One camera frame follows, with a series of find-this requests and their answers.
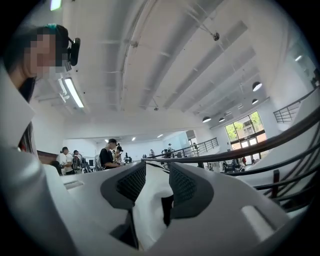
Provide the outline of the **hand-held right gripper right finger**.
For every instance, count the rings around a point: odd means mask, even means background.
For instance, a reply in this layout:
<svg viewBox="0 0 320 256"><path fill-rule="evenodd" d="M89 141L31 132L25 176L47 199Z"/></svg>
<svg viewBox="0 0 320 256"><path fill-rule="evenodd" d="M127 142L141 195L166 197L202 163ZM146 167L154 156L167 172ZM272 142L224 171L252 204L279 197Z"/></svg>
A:
<svg viewBox="0 0 320 256"><path fill-rule="evenodd" d="M172 195L162 197L163 222L168 227L174 219L198 216L211 203L214 189L205 177L207 170L188 164L172 163L169 186Z"/></svg>

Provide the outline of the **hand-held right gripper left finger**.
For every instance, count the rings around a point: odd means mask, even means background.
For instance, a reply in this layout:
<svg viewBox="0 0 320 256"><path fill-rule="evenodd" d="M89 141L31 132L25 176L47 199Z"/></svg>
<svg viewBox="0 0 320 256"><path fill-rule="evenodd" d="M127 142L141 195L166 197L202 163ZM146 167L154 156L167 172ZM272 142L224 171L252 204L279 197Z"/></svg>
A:
<svg viewBox="0 0 320 256"><path fill-rule="evenodd" d="M133 218L133 208L146 183L146 163L125 166L123 171L106 179L100 186L103 198L115 209L126 210L125 221L109 234L119 241L139 248Z"/></svg>

